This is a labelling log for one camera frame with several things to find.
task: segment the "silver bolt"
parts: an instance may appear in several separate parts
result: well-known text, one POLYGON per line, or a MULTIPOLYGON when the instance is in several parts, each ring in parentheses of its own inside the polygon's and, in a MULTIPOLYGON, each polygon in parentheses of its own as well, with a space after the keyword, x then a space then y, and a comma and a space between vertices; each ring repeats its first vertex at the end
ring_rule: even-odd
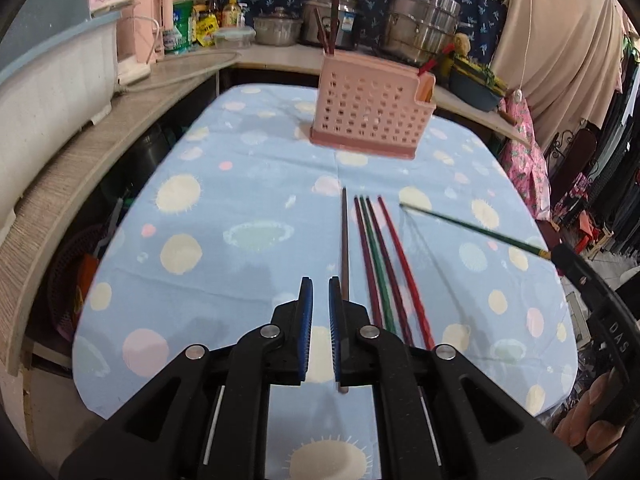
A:
POLYGON ((204 346, 202 345, 191 345, 184 351, 184 354, 189 359, 200 359, 204 355, 204 346))
POLYGON ((436 346, 436 355, 445 361, 449 361, 456 356, 456 349, 451 345, 436 346))
POLYGON ((260 329, 260 335, 267 339, 273 339, 280 335, 280 329, 276 325, 265 325, 260 329))
POLYGON ((380 329, 377 326, 365 325, 360 329, 360 335, 364 339, 375 339, 380 335, 380 329))

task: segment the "beige curtain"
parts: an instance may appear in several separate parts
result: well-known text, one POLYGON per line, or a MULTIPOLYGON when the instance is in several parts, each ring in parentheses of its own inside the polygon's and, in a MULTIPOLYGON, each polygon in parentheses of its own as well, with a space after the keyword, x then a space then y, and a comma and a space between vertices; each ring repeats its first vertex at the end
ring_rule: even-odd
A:
POLYGON ((602 126, 620 78, 622 20, 615 0, 507 0, 509 12, 492 69, 522 91, 545 149, 581 119, 602 126))

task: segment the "rice cooker label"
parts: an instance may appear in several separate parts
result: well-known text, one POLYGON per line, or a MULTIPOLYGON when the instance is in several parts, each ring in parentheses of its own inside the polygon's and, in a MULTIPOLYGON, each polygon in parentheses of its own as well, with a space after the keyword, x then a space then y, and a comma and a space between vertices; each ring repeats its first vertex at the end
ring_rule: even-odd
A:
POLYGON ((342 19, 341 29, 345 32, 351 32, 351 29, 353 29, 353 20, 355 19, 355 17, 356 17, 355 14, 352 14, 350 12, 345 12, 344 18, 342 19))

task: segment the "polka dot tablecloth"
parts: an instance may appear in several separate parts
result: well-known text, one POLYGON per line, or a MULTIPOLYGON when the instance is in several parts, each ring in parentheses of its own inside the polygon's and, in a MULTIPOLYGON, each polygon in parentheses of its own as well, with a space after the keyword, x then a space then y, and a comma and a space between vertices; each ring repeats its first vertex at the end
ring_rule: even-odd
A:
MULTIPOLYGON (((449 343, 532 414, 571 389, 577 352, 553 265, 399 199, 544 247, 502 168, 469 130, 434 117, 415 160, 314 146, 316 90, 240 86, 160 165, 100 264, 73 348, 87 407, 113 414, 185 347, 214 349, 269 322, 314 282, 307 380, 272 389, 266 477, 378 478, 370 388, 334 384, 328 280, 339 273, 340 190, 384 196, 436 343, 449 343)), ((384 216, 376 214, 422 343, 384 216)), ((368 304, 350 202, 351 301, 368 304)))

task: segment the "pink plastic basket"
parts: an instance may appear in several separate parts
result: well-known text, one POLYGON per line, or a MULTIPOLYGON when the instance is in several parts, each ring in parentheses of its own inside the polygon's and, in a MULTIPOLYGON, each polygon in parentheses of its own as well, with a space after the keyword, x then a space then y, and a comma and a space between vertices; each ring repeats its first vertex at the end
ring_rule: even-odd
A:
POLYGON ((342 150, 414 158, 436 105, 418 100, 435 78, 362 54, 324 56, 311 142, 342 150))

